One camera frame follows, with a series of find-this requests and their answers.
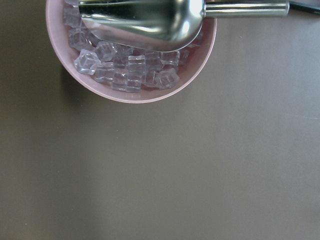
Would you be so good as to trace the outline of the black tray with glasses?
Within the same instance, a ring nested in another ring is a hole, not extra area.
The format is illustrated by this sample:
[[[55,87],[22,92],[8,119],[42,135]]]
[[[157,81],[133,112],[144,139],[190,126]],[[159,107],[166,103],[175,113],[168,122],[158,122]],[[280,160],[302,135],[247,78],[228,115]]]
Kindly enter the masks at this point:
[[[310,14],[320,14],[320,0],[290,0],[290,9]]]

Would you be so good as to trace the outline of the clear ice cube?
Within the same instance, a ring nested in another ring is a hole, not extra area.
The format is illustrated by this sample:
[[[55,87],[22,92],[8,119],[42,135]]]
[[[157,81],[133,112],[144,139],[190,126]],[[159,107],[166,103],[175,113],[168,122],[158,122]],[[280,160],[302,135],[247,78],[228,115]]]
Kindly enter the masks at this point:
[[[115,67],[112,61],[102,62],[95,69],[95,81],[101,84],[111,83],[114,79]]]
[[[155,86],[161,90],[174,87],[179,80],[180,77],[174,68],[160,71],[154,79]]]
[[[108,41],[100,41],[95,48],[95,53],[101,62],[111,61],[117,52],[114,44]]]
[[[96,68],[101,63],[97,54],[93,51],[82,49],[74,60],[75,69],[81,74],[94,75]]]
[[[131,75],[144,75],[146,72],[146,58],[144,55],[128,56],[127,69]]]

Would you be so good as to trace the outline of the metal ice scoop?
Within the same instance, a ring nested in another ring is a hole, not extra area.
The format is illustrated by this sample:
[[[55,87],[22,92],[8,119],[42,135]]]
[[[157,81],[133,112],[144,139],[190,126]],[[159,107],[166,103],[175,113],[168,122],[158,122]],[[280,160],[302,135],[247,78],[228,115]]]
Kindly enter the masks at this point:
[[[284,17],[287,0],[80,0],[80,17],[100,40],[158,52],[188,46],[208,18]]]

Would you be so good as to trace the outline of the pink bowl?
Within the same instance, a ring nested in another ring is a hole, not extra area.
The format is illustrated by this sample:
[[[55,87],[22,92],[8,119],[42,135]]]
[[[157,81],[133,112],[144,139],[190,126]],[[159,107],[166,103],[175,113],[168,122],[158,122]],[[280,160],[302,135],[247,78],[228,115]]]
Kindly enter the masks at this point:
[[[129,104],[152,103],[177,94],[199,75],[214,47],[217,33],[217,19],[209,18],[203,21],[201,30],[203,32],[202,45],[190,50],[187,63],[179,68],[179,82],[174,87],[164,90],[142,88],[138,93],[114,90],[107,84],[96,82],[92,76],[77,72],[74,60],[79,56],[79,51],[69,47],[69,27],[63,24],[63,8],[65,6],[63,0],[46,1],[46,26],[55,54],[65,70],[84,88],[103,98],[116,102]]]

